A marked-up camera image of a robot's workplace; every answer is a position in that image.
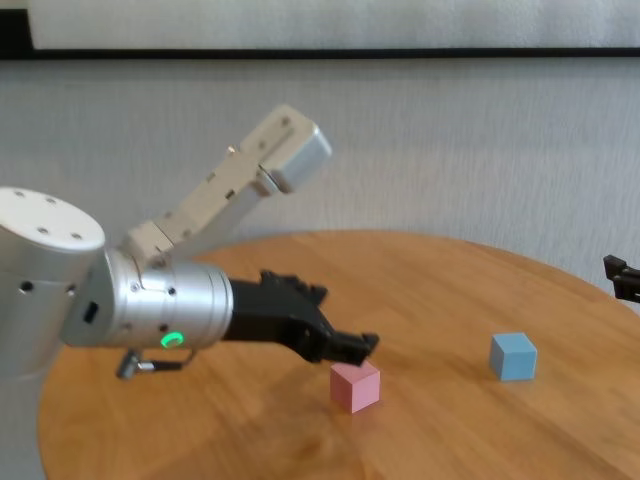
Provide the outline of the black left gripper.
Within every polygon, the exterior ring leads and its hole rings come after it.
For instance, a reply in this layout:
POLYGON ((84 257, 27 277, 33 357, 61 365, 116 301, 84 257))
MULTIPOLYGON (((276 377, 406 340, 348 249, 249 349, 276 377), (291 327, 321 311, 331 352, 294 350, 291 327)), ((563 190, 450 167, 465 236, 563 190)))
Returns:
POLYGON ((233 311, 229 341, 283 345, 310 363, 330 361, 361 366, 376 349, 375 333, 334 331, 320 310, 328 295, 323 285, 297 275, 260 272, 261 280, 231 281, 233 311))

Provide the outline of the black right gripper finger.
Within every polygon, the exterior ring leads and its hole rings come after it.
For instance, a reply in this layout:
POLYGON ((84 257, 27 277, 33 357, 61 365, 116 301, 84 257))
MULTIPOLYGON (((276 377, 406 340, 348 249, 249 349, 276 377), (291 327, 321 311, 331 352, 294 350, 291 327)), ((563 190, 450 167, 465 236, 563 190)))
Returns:
POLYGON ((607 255, 603 258, 606 278, 612 282, 614 296, 619 300, 638 301, 640 294, 640 272, 624 260, 607 255))

